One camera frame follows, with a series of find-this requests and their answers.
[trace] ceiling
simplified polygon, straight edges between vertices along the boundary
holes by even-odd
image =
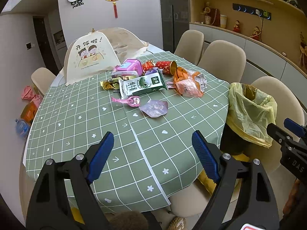
[[[58,0],[21,0],[9,13],[46,15],[58,7]]]

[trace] blue plastic bottle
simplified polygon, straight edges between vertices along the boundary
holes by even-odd
[[[17,120],[15,119],[16,124],[16,132],[20,134],[22,137],[26,138],[30,131],[30,125],[23,119]]]

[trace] blue gripper pad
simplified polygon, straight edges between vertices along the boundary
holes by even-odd
[[[100,142],[100,147],[97,150],[95,156],[89,165],[89,172],[86,179],[92,183],[94,180],[97,180],[100,176],[100,173],[106,164],[106,161],[111,153],[111,150],[114,146],[114,136],[111,132],[107,133],[104,136],[103,140]]]
[[[295,123],[290,118],[286,118],[284,121],[284,127],[294,133],[298,137],[304,137],[305,136],[305,130],[302,126]]]
[[[215,183],[219,182],[221,177],[218,174],[217,163],[207,145],[196,131],[192,134],[192,145],[207,176]]]

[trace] red tassel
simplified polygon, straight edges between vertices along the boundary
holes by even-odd
[[[114,13],[115,13],[115,18],[118,18],[117,16],[117,7],[116,7],[116,2],[113,2],[114,5]]]

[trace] green checkered tablecloth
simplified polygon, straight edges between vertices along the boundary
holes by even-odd
[[[37,179],[47,159],[71,160],[110,131],[115,138],[113,150],[99,179],[91,184],[104,212],[165,207],[170,195],[189,186],[202,170],[191,144],[192,133],[200,130],[208,142],[220,145],[229,84],[170,52],[139,58],[142,63],[148,59],[175,60],[178,66],[204,73],[208,81],[204,96],[183,97],[174,89],[144,94],[141,104],[150,98],[168,102],[166,115],[150,118],[139,108],[111,103],[111,97],[119,94],[100,86],[111,71],[67,87],[51,87],[29,136],[28,175]],[[65,185],[71,205],[77,206],[70,180]]]

